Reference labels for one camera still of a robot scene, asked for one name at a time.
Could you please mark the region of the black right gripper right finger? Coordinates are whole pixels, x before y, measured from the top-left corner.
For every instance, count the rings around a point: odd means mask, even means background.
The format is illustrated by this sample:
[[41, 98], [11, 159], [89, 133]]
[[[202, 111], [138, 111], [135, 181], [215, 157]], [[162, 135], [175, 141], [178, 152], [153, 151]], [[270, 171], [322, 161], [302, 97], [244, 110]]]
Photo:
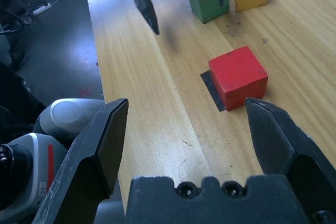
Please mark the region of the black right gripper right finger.
[[335, 223], [335, 168], [284, 109], [245, 100], [256, 156], [264, 174], [286, 176], [311, 223]]

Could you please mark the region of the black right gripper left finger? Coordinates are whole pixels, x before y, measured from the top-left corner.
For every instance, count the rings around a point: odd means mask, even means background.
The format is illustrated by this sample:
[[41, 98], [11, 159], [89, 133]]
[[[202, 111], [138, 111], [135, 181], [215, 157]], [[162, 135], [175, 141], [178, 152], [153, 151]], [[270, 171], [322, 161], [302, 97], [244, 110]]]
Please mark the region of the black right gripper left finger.
[[129, 102], [100, 109], [66, 154], [33, 223], [93, 223], [114, 190], [124, 145]]

